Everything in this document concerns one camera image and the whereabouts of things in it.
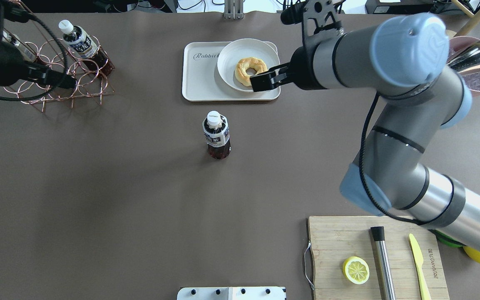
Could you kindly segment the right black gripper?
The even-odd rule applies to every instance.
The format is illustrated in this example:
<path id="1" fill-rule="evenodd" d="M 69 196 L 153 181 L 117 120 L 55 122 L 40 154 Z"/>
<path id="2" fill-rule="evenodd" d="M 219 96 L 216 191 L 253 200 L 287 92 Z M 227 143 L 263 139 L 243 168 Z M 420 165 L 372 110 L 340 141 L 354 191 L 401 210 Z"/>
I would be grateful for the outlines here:
<path id="1" fill-rule="evenodd" d="M 285 25 L 300 23 L 303 44 L 320 44 L 344 34 L 338 10 L 342 3 L 342 0 L 284 0 L 281 22 Z M 283 63 L 251 76 L 253 92 L 270 91 L 291 83 L 290 66 L 289 62 Z"/>

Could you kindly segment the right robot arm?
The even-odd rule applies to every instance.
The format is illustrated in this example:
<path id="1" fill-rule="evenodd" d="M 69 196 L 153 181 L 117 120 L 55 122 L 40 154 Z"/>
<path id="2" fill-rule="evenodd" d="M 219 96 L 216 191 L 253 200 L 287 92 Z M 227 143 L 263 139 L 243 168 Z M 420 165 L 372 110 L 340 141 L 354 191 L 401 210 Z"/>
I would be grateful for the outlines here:
<path id="1" fill-rule="evenodd" d="M 402 15 L 353 32 L 331 0 L 283 5 L 281 22 L 301 24 L 290 62 L 251 77 L 253 90 L 293 83 L 303 90 L 373 88 L 386 105 L 340 185 L 375 216 L 413 223 L 480 251 L 480 195 L 420 163 L 436 132 L 460 122 L 472 94 L 447 65 L 445 23 L 431 13 Z"/>

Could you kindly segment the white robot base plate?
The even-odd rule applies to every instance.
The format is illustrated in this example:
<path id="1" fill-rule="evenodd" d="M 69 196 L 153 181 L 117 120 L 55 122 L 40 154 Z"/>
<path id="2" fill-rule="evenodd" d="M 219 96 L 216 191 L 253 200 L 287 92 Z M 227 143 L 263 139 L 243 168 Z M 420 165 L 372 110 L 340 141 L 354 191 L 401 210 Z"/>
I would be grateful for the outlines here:
<path id="1" fill-rule="evenodd" d="M 177 300 L 286 300 L 285 287 L 185 287 L 177 293 Z"/>

